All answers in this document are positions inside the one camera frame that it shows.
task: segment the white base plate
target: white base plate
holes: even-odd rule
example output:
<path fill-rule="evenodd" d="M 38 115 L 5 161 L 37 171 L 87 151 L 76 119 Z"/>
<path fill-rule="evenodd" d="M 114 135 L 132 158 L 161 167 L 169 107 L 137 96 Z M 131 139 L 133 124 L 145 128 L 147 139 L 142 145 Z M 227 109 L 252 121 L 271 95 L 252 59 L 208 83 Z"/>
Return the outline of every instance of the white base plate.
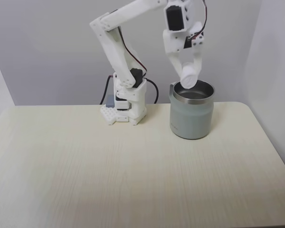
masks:
<path fill-rule="evenodd" d="M 109 125 L 113 125 L 115 122 L 130 122 L 133 125 L 137 125 L 147 115 L 147 108 L 136 119 L 131 119 L 127 115 L 121 115 L 118 112 L 116 108 L 107 108 L 105 105 L 100 108 L 100 113 Z"/>

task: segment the wire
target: wire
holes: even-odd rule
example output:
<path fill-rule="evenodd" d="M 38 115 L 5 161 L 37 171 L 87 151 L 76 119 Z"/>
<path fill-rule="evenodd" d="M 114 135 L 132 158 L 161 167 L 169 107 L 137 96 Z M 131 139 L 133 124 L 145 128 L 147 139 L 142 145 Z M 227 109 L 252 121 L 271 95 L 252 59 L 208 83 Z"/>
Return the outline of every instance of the wire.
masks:
<path fill-rule="evenodd" d="M 144 74 L 144 76 L 145 76 L 147 74 L 147 72 L 148 72 L 147 68 L 127 48 L 127 46 L 125 44 L 125 41 L 124 41 L 124 37 L 123 37 L 122 27 L 121 26 L 118 27 L 118 30 L 119 30 L 120 37 L 122 38 L 123 45 L 124 45 L 125 49 L 135 59 L 135 61 L 145 69 L 145 71 L 146 71 L 146 73 Z"/>
<path fill-rule="evenodd" d="M 154 104 L 156 104 L 157 103 L 157 101 L 158 101 L 158 97 L 159 97 L 159 95 L 160 95 L 160 92 L 159 92 L 159 90 L 158 90 L 158 87 L 157 87 L 157 85 L 153 82 L 153 81 L 151 81 L 150 79 L 147 79 L 147 78 L 145 78 L 148 82 L 150 82 L 154 87 L 155 87 L 155 89 L 156 89 L 156 99 L 155 99 L 155 102 L 154 102 Z"/>
<path fill-rule="evenodd" d="M 206 24 L 207 24 L 207 19 L 208 19 L 208 7 L 206 5 L 206 0 L 202 0 L 203 1 L 203 4 L 204 4 L 204 7 L 205 7 L 205 23 L 204 23 L 204 26 L 203 28 L 198 32 L 198 33 L 195 33 L 194 36 L 192 36 L 191 38 L 189 38 L 188 40 L 192 41 L 194 40 L 196 37 L 198 37 L 201 33 L 204 32 L 204 29 L 206 27 Z"/>
<path fill-rule="evenodd" d="M 108 86 L 109 86 L 109 82 L 110 82 L 110 79 L 113 77 L 113 75 L 110 75 L 109 77 L 108 77 L 108 79 L 107 79 L 107 81 L 106 81 L 106 84 L 105 84 L 105 89 L 104 89 L 104 96 L 103 96 L 103 98 L 101 99 L 101 102 L 100 102 L 100 105 L 102 105 L 103 103 L 104 103 L 104 100 L 105 100 L 105 96 L 106 96 L 106 92 L 107 92 L 107 90 L 108 90 Z M 155 99 L 155 102 L 154 102 L 154 104 L 156 104 L 157 103 L 157 101 L 158 101 L 158 97 L 159 97 L 159 90 L 158 90 L 158 87 L 157 87 L 157 85 L 153 82 L 153 81 L 151 81 L 151 80 L 149 80 L 149 79 L 147 79 L 147 78 L 145 78 L 148 82 L 150 82 L 154 87 L 155 87 L 155 89 L 156 89 L 156 99 Z"/>
<path fill-rule="evenodd" d="M 105 89 L 104 89 L 104 96 L 103 98 L 101 99 L 101 102 L 100 102 L 100 105 L 102 105 L 104 103 L 104 100 L 105 100 L 105 96 L 106 96 L 106 91 L 108 90 L 108 86 L 109 86 L 109 82 L 110 82 L 110 79 L 111 77 L 113 77 L 113 75 L 110 75 L 106 81 L 106 84 L 105 84 Z"/>

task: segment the white robotic arm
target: white robotic arm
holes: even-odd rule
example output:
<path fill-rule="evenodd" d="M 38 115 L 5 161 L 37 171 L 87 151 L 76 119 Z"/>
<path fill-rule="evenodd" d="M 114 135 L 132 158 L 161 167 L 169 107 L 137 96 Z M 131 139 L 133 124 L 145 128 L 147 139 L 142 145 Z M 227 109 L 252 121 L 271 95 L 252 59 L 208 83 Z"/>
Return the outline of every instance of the white robotic arm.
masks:
<path fill-rule="evenodd" d="M 117 121 L 136 125 L 146 116 L 146 80 L 143 77 L 147 69 L 137 53 L 125 43 L 120 25 L 161 7 L 164 7 L 167 25 L 163 33 L 167 56 L 185 88 L 192 88 L 197 82 L 201 71 L 204 28 L 201 23 L 192 27 L 191 0 L 135 0 L 112 13 L 106 13 L 92 21 L 90 26 L 115 70 L 114 108 L 103 107 L 101 110 L 109 124 Z M 193 48 L 194 62 L 181 63 L 179 52 L 184 48 Z"/>

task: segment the wooden table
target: wooden table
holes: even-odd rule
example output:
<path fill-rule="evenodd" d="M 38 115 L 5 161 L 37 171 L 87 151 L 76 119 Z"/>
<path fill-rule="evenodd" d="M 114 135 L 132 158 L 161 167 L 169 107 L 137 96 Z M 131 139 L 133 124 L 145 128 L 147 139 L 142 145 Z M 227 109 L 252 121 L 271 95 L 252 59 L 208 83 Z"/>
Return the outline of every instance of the wooden table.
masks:
<path fill-rule="evenodd" d="M 217 103 L 209 136 L 138 126 L 100 106 L 15 107 L 0 117 L 0 228 L 285 225 L 285 165 L 250 109 Z"/>

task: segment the mug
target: mug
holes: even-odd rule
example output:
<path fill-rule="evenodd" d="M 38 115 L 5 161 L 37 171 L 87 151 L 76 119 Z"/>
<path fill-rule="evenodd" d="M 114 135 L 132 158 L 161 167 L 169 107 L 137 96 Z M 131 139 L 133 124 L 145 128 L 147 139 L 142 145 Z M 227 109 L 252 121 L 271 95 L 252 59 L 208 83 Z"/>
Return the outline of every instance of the mug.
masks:
<path fill-rule="evenodd" d="M 210 133 L 214 109 L 215 89 L 207 82 L 198 80 L 191 89 L 181 83 L 170 85 L 170 128 L 184 139 L 200 139 Z"/>

